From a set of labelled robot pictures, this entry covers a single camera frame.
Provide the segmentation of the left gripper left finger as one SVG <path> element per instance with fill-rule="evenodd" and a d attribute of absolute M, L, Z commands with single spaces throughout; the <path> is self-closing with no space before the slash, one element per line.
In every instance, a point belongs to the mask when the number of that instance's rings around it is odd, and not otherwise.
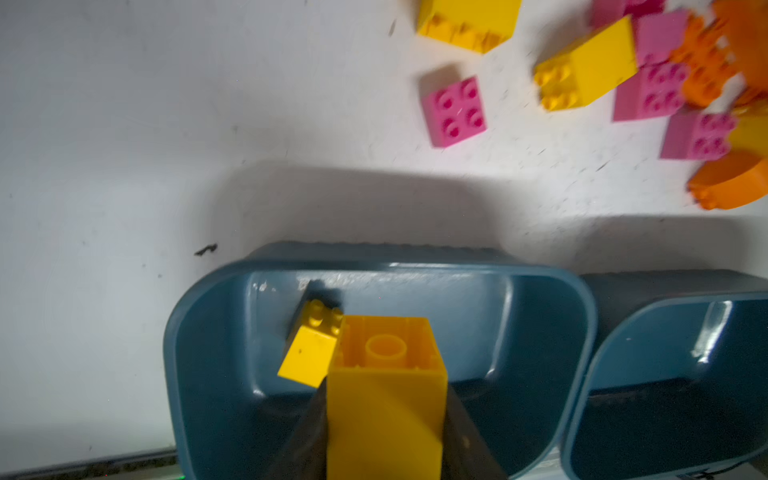
<path fill-rule="evenodd" d="M 327 381 L 323 380 L 264 478 L 326 479 L 327 445 Z"/>

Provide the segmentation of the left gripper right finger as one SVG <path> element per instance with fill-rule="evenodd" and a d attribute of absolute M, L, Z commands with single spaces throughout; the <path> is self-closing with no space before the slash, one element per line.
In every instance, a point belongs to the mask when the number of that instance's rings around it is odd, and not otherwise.
<path fill-rule="evenodd" d="M 447 389 L 441 479 L 507 480 L 452 386 Z"/>

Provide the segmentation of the yellow tall lego brick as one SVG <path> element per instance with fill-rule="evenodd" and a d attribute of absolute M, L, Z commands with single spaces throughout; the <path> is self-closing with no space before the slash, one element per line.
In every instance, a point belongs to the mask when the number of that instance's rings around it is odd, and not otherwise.
<path fill-rule="evenodd" d="M 346 317 L 326 389 L 328 478 L 440 478 L 448 376 L 428 319 Z"/>

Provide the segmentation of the yellow square lego brick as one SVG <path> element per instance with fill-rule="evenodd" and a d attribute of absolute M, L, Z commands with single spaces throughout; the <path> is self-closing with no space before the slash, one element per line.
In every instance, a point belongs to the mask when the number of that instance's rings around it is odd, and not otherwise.
<path fill-rule="evenodd" d="M 548 112 L 587 106 L 638 73 L 632 20 L 625 16 L 562 49 L 534 68 Z"/>

